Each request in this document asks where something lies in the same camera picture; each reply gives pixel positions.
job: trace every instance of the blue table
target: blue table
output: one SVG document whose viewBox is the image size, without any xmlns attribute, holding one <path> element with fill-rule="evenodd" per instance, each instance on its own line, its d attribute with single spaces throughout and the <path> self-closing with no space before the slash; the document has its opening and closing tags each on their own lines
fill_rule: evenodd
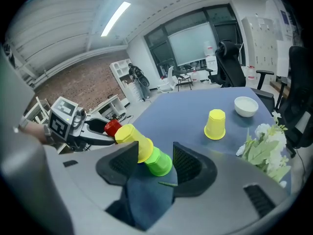
<svg viewBox="0 0 313 235">
<path fill-rule="evenodd" d="M 259 104 L 253 117 L 244 118 L 236 113 L 234 100 L 239 96 L 251 97 Z M 209 111 L 213 109 L 221 109 L 226 115 L 226 135 L 218 141 L 208 139 L 203 132 Z M 246 141 L 247 129 L 254 138 L 254 131 L 261 123 L 272 125 L 274 120 L 252 89 L 237 87 L 162 94 L 134 122 L 134 126 L 171 157 L 174 141 L 202 145 L 235 156 Z M 286 190 L 290 193 L 291 174 L 288 173 L 283 180 L 287 181 Z M 171 205 L 173 189 L 158 184 L 159 181 L 175 183 L 174 167 L 168 175 L 159 178 L 153 177 L 147 167 L 140 164 L 128 182 L 132 213 L 144 228 L 150 227 Z"/>
</svg>

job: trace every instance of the black chair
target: black chair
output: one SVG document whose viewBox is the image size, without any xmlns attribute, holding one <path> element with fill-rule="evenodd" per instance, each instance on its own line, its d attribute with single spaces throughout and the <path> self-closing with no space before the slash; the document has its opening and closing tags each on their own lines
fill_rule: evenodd
<svg viewBox="0 0 313 235">
<path fill-rule="evenodd" d="M 313 143 L 313 62 L 310 51 L 299 46 L 290 47 L 289 62 L 291 69 L 290 92 L 285 99 L 282 98 L 281 90 L 278 98 L 280 106 L 277 106 L 276 110 L 281 114 L 279 123 L 288 128 L 285 132 L 287 148 L 293 158 L 296 154 L 294 148 L 308 147 Z M 301 133 L 295 126 L 305 112 L 308 112 L 311 117 Z"/>
<path fill-rule="evenodd" d="M 218 75 L 212 76 L 212 70 L 206 69 L 209 72 L 208 78 L 222 85 L 222 87 L 246 86 L 246 78 L 238 61 L 239 49 L 231 41 L 223 40 L 219 42 L 219 48 L 216 50 L 215 55 L 218 64 Z M 265 75 L 274 75 L 274 73 L 267 70 L 257 70 L 256 72 L 261 74 L 261 77 L 257 89 L 253 89 L 253 91 L 265 104 L 269 112 L 273 112 L 275 109 L 274 95 L 260 89 Z"/>
<path fill-rule="evenodd" d="M 191 89 L 191 85 L 190 84 L 193 85 L 193 83 L 192 83 L 192 79 L 191 79 L 191 77 L 189 75 L 185 74 L 185 77 L 183 77 L 181 75 L 181 73 L 178 73 L 177 71 L 173 71 L 173 74 L 174 74 L 174 76 L 176 76 L 176 78 L 178 80 L 178 83 L 177 83 L 178 91 L 179 91 L 179 87 L 182 86 L 182 83 L 188 83 L 189 87 Z"/>
</svg>

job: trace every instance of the plastic cup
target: plastic cup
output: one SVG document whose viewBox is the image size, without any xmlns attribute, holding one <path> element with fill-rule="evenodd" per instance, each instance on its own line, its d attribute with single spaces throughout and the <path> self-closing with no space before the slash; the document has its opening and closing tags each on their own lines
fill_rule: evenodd
<svg viewBox="0 0 313 235">
<path fill-rule="evenodd" d="M 225 136 L 225 112 L 219 109 L 210 111 L 206 126 L 205 135 L 212 140 L 219 140 Z"/>
<path fill-rule="evenodd" d="M 115 134 L 117 143 L 138 141 L 138 163 L 146 161 L 153 152 L 153 143 L 142 135 L 132 124 L 125 124 Z"/>
<path fill-rule="evenodd" d="M 122 125 L 119 123 L 118 120 L 116 119 L 113 119 L 111 120 L 110 122 L 108 122 L 106 124 L 106 126 L 104 127 L 104 131 L 110 136 L 110 137 L 113 137 L 115 136 L 117 130 L 119 128 L 121 128 Z"/>
<path fill-rule="evenodd" d="M 170 172 L 172 169 L 172 159 L 159 148 L 153 147 L 153 153 L 149 159 L 145 161 L 150 172 L 157 176 L 162 177 Z"/>
</svg>

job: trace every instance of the red cup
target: red cup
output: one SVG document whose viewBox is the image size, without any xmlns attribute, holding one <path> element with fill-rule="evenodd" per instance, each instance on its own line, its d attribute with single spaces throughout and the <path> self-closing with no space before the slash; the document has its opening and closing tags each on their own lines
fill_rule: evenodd
<svg viewBox="0 0 313 235">
<path fill-rule="evenodd" d="M 108 122 L 106 124 L 106 126 L 104 127 L 104 131 L 110 136 L 110 137 L 113 137 L 115 136 L 117 130 L 119 128 L 121 128 L 122 125 L 119 123 L 118 120 L 116 119 L 113 119 L 111 120 L 110 122 Z"/>
</svg>

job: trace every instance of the white bowl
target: white bowl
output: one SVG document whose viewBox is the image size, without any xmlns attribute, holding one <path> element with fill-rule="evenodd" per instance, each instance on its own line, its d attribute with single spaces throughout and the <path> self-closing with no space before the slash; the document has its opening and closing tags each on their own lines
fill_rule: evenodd
<svg viewBox="0 0 313 235">
<path fill-rule="evenodd" d="M 235 99 L 235 110 L 244 118 L 253 116 L 258 108 L 258 103 L 250 97 L 240 96 Z"/>
</svg>

